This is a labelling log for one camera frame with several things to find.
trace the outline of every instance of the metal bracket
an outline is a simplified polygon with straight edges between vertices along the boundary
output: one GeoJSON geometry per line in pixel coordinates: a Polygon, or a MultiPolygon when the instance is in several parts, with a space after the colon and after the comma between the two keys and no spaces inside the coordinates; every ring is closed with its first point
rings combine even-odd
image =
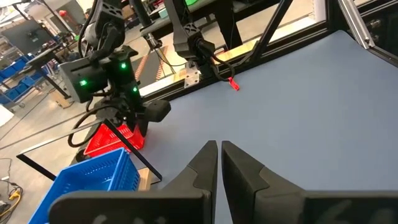
{"type": "Polygon", "coordinates": [[[189,88],[199,83],[201,73],[196,68],[196,66],[186,69],[187,69],[187,74],[185,75],[184,88],[189,88]]]}
{"type": "Polygon", "coordinates": [[[338,0],[355,40],[365,49],[374,47],[374,41],[353,0],[338,0]]]}

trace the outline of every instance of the plastic basket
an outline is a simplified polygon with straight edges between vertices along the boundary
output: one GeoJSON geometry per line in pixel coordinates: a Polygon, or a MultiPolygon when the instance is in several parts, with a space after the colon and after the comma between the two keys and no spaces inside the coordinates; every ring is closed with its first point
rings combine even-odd
{"type": "Polygon", "coordinates": [[[48,223],[48,211],[59,196],[77,190],[137,190],[139,173],[122,148],[62,170],[29,223],[48,223]]]}
{"type": "MultiPolygon", "coordinates": [[[[144,147],[145,139],[142,137],[138,126],[134,128],[133,133],[125,124],[118,127],[118,130],[137,150],[144,147]]],[[[128,152],[131,152],[106,125],[101,124],[97,133],[88,143],[87,148],[84,151],[84,155],[96,157],[120,147],[124,147],[128,152]]]]}

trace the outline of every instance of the red object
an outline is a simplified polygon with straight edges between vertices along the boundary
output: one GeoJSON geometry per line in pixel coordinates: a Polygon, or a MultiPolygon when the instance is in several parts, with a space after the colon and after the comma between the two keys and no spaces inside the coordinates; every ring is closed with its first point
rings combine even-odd
{"type": "MultiPolygon", "coordinates": [[[[118,131],[120,131],[137,150],[144,147],[145,138],[142,137],[138,125],[134,128],[133,133],[125,124],[118,127],[118,131]]],[[[119,149],[120,147],[124,147],[128,152],[131,152],[106,125],[101,124],[97,133],[88,143],[84,155],[89,155],[92,158],[119,149]]]]}
{"type": "Polygon", "coordinates": [[[67,15],[67,12],[65,10],[60,10],[60,16],[64,17],[67,15]]]}
{"type": "Polygon", "coordinates": [[[231,78],[231,77],[229,77],[228,80],[229,80],[229,84],[232,86],[232,88],[233,88],[234,90],[236,90],[236,91],[239,91],[240,87],[239,87],[239,85],[234,81],[234,79],[231,78]]]}

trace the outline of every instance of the red clip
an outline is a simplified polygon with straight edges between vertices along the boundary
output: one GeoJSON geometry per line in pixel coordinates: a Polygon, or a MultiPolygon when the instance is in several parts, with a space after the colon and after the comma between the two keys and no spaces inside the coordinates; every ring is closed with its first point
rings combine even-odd
{"type": "Polygon", "coordinates": [[[232,77],[229,77],[228,78],[228,80],[229,80],[229,84],[231,85],[231,87],[234,89],[234,90],[236,90],[236,91],[239,91],[239,85],[234,81],[234,79],[232,78],[232,77]]]}

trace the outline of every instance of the blue plastic crate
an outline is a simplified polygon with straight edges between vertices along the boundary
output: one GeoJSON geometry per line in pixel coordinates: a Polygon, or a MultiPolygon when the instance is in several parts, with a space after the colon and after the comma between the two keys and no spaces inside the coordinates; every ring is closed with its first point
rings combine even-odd
{"type": "Polygon", "coordinates": [[[139,173],[120,148],[62,170],[29,223],[48,223],[48,210],[59,196],[77,190],[137,190],[139,173]]]}
{"type": "Polygon", "coordinates": [[[17,71],[12,66],[8,66],[3,71],[1,71],[1,76],[3,78],[9,78],[9,77],[15,75],[15,73],[17,73],[17,71]]]}
{"type": "Polygon", "coordinates": [[[15,86],[15,90],[17,90],[19,95],[24,93],[27,89],[28,89],[28,86],[23,83],[20,83],[20,84],[18,84],[18,86],[15,86]]]}
{"type": "Polygon", "coordinates": [[[25,77],[21,81],[19,81],[19,83],[23,83],[30,87],[32,85],[35,85],[35,80],[32,77],[25,77]]]}
{"type": "Polygon", "coordinates": [[[1,95],[0,96],[0,104],[1,105],[6,105],[10,102],[10,100],[8,100],[5,96],[1,95]]]}
{"type": "Polygon", "coordinates": [[[6,96],[10,98],[12,101],[18,100],[19,93],[16,89],[12,88],[6,91],[6,96]]]}
{"type": "Polygon", "coordinates": [[[22,71],[26,65],[26,62],[23,59],[18,59],[15,61],[13,65],[11,65],[16,71],[22,71]]]}

